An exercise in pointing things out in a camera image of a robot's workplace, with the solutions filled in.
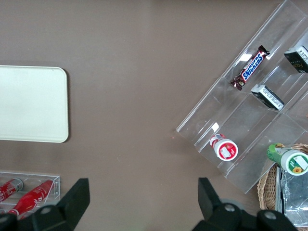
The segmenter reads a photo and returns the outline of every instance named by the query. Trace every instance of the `wicker basket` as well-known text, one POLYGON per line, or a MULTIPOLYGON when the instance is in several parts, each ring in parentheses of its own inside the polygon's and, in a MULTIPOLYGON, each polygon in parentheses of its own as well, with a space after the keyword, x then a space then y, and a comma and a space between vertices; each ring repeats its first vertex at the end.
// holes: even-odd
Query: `wicker basket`
MULTIPOLYGON (((293 149, 308 154, 308 145, 297 143, 293 149)), ((275 210, 276 204, 276 165, 265 174, 257 185, 260 208, 275 210)), ((299 231, 308 231, 308 227, 297 227, 299 231)))

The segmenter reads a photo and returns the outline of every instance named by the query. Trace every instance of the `coca-cola can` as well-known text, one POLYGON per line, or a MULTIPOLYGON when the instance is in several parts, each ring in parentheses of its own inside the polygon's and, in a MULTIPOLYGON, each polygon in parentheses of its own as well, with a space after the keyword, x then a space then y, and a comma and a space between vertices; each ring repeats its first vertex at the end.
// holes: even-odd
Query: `coca-cola can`
POLYGON ((13 178, 0 186, 0 202, 10 197, 15 192, 22 190, 24 183, 19 178, 13 178))

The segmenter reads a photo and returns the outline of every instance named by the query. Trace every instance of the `red bottle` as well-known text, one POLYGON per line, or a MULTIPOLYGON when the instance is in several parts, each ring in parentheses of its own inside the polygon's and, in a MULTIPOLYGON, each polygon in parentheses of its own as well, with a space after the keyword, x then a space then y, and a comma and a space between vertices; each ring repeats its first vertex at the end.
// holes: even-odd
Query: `red bottle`
POLYGON ((45 181, 38 187, 26 193, 22 198, 20 198, 17 205, 15 205, 15 207, 11 209, 8 213, 19 216, 27 211, 30 211, 46 198, 52 187, 52 180, 45 181))

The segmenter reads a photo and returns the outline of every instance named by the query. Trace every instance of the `clear acrylic organizer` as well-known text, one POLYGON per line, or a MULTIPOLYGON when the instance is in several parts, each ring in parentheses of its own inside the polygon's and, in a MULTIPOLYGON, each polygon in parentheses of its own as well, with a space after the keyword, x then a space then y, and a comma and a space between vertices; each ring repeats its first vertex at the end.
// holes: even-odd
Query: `clear acrylic organizer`
POLYGON ((284 56, 295 45, 308 48, 307 22, 307 15, 294 3, 286 0, 280 4, 177 128, 244 193, 273 165, 266 155, 270 144, 308 143, 308 74, 298 73, 284 56), (260 45, 270 55, 239 91, 230 81, 260 45), (270 88, 282 99, 284 108, 279 112, 260 102, 251 93, 256 84, 270 88), (217 158, 209 145, 217 133, 237 144, 239 153, 234 160, 217 158))
POLYGON ((48 196, 40 202, 32 210, 22 214, 22 217, 27 217, 45 205, 55 205, 60 201, 60 176, 56 175, 39 175, 32 173, 14 173, 0 171, 0 185, 8 182, 12 178, 19 178, 23 181, 24 186, 21 191, 14 193, 6 200, 0 203, 0 214, 11 210, 19 201, 19 199, 27 192, 44 183, 46 180, 53 180, 54 186, 50 190, 48 196))

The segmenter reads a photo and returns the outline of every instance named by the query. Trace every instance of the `snickers bar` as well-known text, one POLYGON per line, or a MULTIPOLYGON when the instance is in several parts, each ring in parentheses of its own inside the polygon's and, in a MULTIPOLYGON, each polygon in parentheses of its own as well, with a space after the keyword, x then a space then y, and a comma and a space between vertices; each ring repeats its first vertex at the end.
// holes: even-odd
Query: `snickers bar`
POLYGON ((245 85, 246 81, 252 76, 264 58, 269 54, 270 53, 263 46, 259 46, 258 51, 251 56, 239 75, 230 83, 238 90, 242 90, 242 87, 245 85))

